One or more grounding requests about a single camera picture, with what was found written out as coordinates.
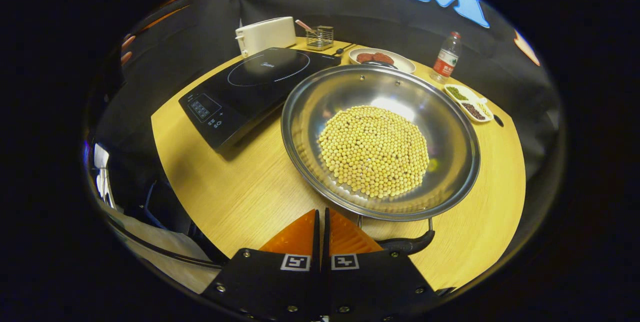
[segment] pink utensil handle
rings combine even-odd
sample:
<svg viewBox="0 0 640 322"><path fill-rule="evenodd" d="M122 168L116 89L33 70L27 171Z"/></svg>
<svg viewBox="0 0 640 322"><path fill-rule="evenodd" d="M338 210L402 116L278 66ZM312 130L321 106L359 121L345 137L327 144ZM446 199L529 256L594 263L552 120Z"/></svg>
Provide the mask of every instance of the pink utensil handle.
<svg viewBox="0 0 640 322"><path fill-rule="evenodd" d="M306 31L315 33L316 31L312 28L310 28L307 24L305 24L304 22L300 21L300 20L295 20L296 24L299 24L300 26L302 26Z"/></svg>

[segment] round table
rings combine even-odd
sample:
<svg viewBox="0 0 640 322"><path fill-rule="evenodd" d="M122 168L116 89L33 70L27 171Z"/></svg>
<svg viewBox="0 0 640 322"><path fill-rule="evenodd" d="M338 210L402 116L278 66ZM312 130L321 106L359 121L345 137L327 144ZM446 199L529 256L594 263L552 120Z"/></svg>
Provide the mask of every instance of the round table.
<svg viewBox="0 0 640 322"><path fill-rule="evenodd" d="M347 45L336 41L322 52L333 54ZM298 37L291 48L306 49L305 39ZM342 64L350 63L348 51L342 54ZM355 222L354 213L318 194L291 163L282 142L279 113L243 138L230 160L217 154L196 131L178 99L240 60L242 56L233 58L199 77L151 116L162 167L191 219L227 256L243 247L259 249L311 209L320 210L323 219L325 208L330 207ZM442 89L430 79L430 67L414 64L414 75ZM460 82L450 78L448 83ZM434 240L410 256L434 290L459 288L493 265L514 237L521 218L526 177L518 133L507 113L491 101L487 106L504 126L494 120L473 122L482 156L473 189L454 208L432 219ZM415 238L428 230L428 220L364 218L362 229L376 240Z"/></svg>

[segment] induction cooktop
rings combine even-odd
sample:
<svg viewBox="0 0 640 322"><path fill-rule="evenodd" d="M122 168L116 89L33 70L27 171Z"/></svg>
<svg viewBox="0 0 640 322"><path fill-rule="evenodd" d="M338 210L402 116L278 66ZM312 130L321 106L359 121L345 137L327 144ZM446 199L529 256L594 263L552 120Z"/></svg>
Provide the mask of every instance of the induction cooktop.
<svg viewBox="0 0 640 322"><path fill-rule="evenodd" d="M300 81L340 61L338 56L270 47L211 76L178 101L220 153L281 106Z"/></svg>

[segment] yellow soybean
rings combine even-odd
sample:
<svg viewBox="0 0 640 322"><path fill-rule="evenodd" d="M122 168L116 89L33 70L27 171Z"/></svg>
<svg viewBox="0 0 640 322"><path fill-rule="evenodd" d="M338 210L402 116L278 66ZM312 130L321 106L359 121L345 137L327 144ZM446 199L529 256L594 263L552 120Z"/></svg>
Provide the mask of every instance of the yellow soybean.
<svg viewBox="0 0 640 322"><path fill-rule="evenodd" d="M378 199L421 185L429 163L418 127L374 106L338 112L320 133L318 144L338 183Z"/></svg>

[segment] plastic water bottle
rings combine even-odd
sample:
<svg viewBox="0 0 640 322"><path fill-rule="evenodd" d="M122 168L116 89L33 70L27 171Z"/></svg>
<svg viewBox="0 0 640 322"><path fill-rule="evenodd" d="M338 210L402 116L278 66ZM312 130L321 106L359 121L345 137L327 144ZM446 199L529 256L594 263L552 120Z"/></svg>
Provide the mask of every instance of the plastic water bottle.
<svg viewBox="0 0 640 322"><path fill-rule="evenodd" d="M440 49L436 63L433 65L431 78L439 83L445 83L451 76L456 63L458 63L458 58L462 51L460 34L451 31L451 36L444 40Z"/></svg>

